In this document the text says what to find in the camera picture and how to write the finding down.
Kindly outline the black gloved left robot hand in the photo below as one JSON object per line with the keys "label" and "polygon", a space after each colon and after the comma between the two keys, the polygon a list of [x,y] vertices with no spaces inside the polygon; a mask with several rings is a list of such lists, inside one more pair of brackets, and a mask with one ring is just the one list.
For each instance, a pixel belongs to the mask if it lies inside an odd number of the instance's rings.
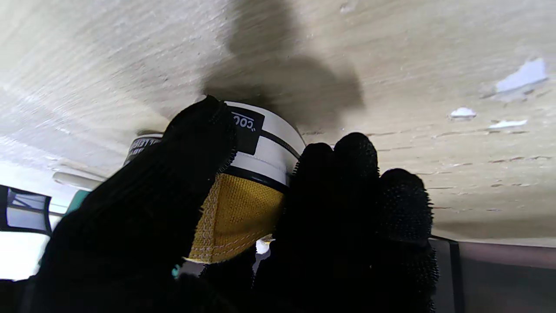
{"label": "black gloved left robot hand", "polygon": [[162,141],[58,222],[36,275],[1,281],[3,313],[434,313],[439,273],[421,178],[379,175],[362,133],[309,144],[271,255],[251,249],[175,278],[202,204],[237,153],[231,110],[208,96]]}

